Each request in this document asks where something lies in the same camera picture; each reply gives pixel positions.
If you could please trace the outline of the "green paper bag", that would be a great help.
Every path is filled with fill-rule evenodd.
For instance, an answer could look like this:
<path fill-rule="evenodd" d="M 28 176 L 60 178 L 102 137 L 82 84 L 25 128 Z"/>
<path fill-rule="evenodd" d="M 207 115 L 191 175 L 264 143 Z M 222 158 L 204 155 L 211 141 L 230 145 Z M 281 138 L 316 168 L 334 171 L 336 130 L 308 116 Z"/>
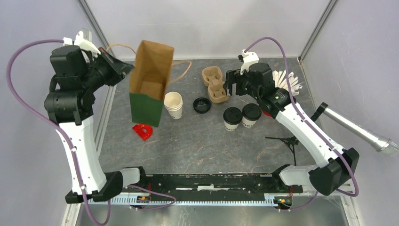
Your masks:
<path fill-rule="evenodd" d="M 154 41 L 142 40 L 135 51 L 135 68 L 129 74 L 129 102 L 131 121 L 157 127 L 160 124 L 163 101 L 168 86 L 182 79 L 192 61 L 175 62 L 174 47 Z M 187 69 L 171 79 L 174 66 L 187 63 Z"/>

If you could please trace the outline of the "single black lid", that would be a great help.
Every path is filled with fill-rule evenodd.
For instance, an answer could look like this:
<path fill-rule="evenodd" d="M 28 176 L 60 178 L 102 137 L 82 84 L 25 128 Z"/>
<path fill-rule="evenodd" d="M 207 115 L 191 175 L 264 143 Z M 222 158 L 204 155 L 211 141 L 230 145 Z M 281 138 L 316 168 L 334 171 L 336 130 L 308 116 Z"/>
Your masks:
<path fill-rule="evenodd" d="M 262 110 L 257 104 L 250 103 L 242 108 L 242 114 L 249 121 L 257 121 L 262 115 Z"/>

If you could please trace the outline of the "stack of black lids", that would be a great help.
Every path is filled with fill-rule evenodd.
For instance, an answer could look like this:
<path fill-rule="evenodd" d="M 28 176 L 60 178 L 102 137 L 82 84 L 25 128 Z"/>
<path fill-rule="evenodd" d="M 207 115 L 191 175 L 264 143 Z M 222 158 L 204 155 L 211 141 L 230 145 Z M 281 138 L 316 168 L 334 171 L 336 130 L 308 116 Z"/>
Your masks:
<path fill-rule="evenodd" d="M 205 97 L 199 97 L 193 101 L 193 109 L 199 114 L 207 113 L 211 106 L 211 101 Z"/>

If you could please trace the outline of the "single white paper cup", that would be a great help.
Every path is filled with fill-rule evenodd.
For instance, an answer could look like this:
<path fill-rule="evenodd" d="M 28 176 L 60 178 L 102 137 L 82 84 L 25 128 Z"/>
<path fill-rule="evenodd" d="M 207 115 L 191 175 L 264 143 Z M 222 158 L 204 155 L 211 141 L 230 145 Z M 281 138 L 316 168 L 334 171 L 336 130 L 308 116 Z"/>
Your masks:
<path fill-rule="evenodd" d="M 255 125 L 255 123 L 257 122 L 257 120 L 248 120 L 247 118 L 243 118 L 242 119 L 242 124 L 244 127 L 246 128 L 251 128 Z"/>

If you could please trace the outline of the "stack of white paper cups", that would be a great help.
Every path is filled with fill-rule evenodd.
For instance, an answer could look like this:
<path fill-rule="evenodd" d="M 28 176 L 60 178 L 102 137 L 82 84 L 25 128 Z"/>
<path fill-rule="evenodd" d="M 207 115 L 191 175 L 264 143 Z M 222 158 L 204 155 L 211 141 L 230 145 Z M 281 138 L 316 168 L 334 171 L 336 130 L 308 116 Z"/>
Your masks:
<path fill-rule="evenodd" d="M 168 92 L 164 98 L 164 106 L 173 119 L 182 117 L 183 98 L 178 92 Z"/>

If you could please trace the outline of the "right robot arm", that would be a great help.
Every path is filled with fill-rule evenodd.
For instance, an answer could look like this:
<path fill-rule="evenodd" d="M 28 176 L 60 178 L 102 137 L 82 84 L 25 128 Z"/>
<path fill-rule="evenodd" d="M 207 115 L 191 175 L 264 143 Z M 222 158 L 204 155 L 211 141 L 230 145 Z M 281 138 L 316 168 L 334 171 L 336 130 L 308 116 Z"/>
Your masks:
<path fill-rule="evenodd" d="M 326 135 L 304 112 L 289 91 L 276 87 L 272 69 L 266 63 L 255 63 L 248 69 L 226 72 L 224 89 L 229 95 L 236 85 L 237 96 L 250 95 L 259 107 L 286 127 L 307 149 L 315 160 L 311 166 L 286 166 L 272 178 L 277 192 L 291 185 L 313 186 L 322 195 L 330 195 L 354 175 L 359 153 L 345 149 Z"/>

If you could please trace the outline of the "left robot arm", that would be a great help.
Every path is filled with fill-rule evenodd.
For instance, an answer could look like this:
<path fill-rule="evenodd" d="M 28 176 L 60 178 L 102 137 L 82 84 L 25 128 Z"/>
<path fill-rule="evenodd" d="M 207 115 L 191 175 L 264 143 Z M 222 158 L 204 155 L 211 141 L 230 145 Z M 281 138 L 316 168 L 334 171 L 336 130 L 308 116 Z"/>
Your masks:
<path fill-rule="evenodd" d="M 84 50 L 66 45 L 52 51 L 55 71 L 44 107 L 57 126 L 72 175 L 72 188 L 65 196 L 68 204 L 92 199 L 105 202 L 131 186 L 142 192 L 148 179 L 138 167 L 104 172 L 94 138 L 94 93 L 102 86 L 114 86 L 133 70 L 133 65 L 109 55 L 103 48 Z"/>

